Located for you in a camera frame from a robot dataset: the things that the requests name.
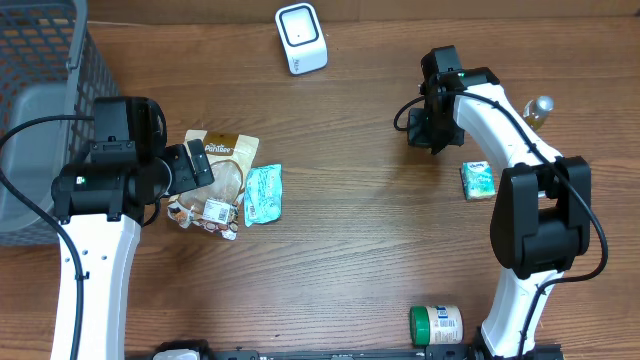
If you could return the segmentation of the beige brown snack packet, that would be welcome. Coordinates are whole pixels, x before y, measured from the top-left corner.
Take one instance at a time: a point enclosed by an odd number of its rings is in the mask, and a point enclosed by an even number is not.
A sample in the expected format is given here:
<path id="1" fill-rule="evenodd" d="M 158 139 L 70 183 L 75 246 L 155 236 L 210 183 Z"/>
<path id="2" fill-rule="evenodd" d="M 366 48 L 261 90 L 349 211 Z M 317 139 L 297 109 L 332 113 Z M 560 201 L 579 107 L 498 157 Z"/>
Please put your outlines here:
<path id="1" fill-rule="evenodd" d="M 247 174 L 256 156 L 256 137 L 188 130 L 184 143 L 199 139 L 211 167 L 214 182 L 169 198 L 168 217 L 182 228 L 197 226 L 235 240 L 239 229 L 239 208 L 244 199 Z"/>

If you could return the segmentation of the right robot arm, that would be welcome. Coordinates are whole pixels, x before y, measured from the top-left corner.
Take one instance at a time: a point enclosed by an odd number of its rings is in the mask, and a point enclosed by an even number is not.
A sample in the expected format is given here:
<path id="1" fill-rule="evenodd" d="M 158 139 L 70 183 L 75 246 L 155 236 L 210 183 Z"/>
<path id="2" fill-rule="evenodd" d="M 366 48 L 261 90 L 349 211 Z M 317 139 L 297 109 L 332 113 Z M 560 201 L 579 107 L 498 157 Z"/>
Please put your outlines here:
<path id="1" fill-rule="evenodd" d="M 419 97 L 407 103 L 407 142 L 438 154 L 471 136 L 501 174 L 490 222 L 502 267 L 489 315 L 466 359 L 561 359 L 558 345 L 539 346 L 535 331 L 552 290 L 592 279 L 567 276 L 603 232 L 591 209 L 591 169 L 580 156 L 547 145 L 511 106 L 487 67 L 464 68 L 453 46 L 421 60 Z"/>

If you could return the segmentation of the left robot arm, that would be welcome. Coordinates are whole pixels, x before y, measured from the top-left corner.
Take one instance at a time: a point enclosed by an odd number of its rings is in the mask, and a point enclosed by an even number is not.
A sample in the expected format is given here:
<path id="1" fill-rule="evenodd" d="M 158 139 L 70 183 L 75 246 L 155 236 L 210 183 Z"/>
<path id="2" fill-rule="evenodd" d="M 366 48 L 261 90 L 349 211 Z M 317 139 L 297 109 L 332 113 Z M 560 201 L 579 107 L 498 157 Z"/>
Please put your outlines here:
<path id="1" fill-rule="evenodd" d="M 61 250 L 51 356 L 122 359 L 129 279 L 148 205 L 213 183 L 200 140 L 168 145 L 160 106 L 99 97 L 88 160 L 65 165 L 51 192 L 77 255 Z"/>

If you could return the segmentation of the silver capped amber bottle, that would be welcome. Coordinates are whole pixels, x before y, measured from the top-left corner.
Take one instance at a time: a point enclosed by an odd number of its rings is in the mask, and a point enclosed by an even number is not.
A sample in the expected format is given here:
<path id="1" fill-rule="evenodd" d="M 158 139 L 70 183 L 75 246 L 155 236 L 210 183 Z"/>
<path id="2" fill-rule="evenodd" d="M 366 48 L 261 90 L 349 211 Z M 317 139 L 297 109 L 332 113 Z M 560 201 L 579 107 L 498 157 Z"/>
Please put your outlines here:
<path id="1" fill-rule="evenodd" d="M 554 100 L 550 96 L 539 96 L 530 100 L 524 107 L 523 119 L 533 130 L 539 130 L 554 109 Z"/>

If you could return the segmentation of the teal Kleenex tissue pack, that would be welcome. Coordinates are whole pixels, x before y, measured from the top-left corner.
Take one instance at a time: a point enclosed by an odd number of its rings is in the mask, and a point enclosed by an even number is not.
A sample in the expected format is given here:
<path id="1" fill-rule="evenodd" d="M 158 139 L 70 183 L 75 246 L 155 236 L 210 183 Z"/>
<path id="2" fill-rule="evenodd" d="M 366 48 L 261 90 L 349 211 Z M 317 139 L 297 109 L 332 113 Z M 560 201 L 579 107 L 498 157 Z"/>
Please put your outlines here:
<path id="1" fill-rule="evenodd" d="M 492 169 L 487 161 L 463 163 L 461 177 L 467 201 L 488 199 L 496 194 Z"/>

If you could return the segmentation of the teal snack packet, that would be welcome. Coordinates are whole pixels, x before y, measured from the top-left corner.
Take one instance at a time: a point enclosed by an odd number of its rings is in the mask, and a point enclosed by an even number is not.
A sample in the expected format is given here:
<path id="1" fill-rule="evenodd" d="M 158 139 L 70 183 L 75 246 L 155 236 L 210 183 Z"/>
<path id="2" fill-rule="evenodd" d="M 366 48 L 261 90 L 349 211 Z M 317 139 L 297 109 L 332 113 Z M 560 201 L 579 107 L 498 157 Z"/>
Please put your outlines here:
<path id="1" fill-rule="evenodd" d="M 255 167 L 249 171 L 244 193 L 245 225 L 267 224 L 282 214 L 282 165 Z"/>

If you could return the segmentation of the green lid jar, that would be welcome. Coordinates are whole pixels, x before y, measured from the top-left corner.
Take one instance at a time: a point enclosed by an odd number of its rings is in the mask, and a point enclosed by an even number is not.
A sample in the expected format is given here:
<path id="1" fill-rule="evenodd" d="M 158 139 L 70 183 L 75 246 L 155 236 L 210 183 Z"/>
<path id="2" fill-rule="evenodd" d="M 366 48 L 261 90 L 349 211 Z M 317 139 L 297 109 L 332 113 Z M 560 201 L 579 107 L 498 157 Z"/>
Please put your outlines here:
<path id="1" fill-rule="evenodd" d="M 462 315 L 455 305 L 412 306 L 409 326 L 415 346 L 455 345 L 464 337 Z"/>

